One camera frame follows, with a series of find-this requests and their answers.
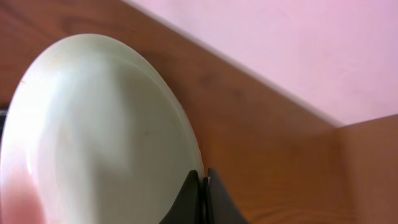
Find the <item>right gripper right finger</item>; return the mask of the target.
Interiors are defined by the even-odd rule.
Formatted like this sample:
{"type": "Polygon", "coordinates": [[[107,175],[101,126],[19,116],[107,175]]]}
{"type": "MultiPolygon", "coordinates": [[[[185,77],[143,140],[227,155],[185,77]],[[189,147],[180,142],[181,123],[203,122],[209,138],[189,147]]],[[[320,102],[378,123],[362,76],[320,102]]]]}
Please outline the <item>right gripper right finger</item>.
{"type": "Polygon", "coordinates": [[[212,168],[205,179],[205,203],[208,224],[249,224],[212,168]]]}

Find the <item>pale green plate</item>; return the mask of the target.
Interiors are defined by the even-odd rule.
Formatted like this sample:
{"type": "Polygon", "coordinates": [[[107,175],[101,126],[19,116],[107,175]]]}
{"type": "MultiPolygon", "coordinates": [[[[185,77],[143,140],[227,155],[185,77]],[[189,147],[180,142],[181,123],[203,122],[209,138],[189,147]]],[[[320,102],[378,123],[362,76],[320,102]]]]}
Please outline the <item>pale green plate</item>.
{"type": "Polygon", "coordinates": [[[203,163],[159,73],[126,44],[64,38],[22,77],[1,145],[3,223],[159,223],[203,163]]]}

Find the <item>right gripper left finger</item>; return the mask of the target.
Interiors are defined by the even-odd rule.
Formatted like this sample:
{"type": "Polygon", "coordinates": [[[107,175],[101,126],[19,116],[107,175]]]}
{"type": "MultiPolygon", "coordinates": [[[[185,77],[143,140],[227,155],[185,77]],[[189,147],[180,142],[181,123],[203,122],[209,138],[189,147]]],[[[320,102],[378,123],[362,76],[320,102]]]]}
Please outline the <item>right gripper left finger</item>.
{"type": "Polygon", "coordinates": [[[196,170],[191,170],[172,207],[160,224],[199,224],[200,223],[200,183],[196,170]]]}

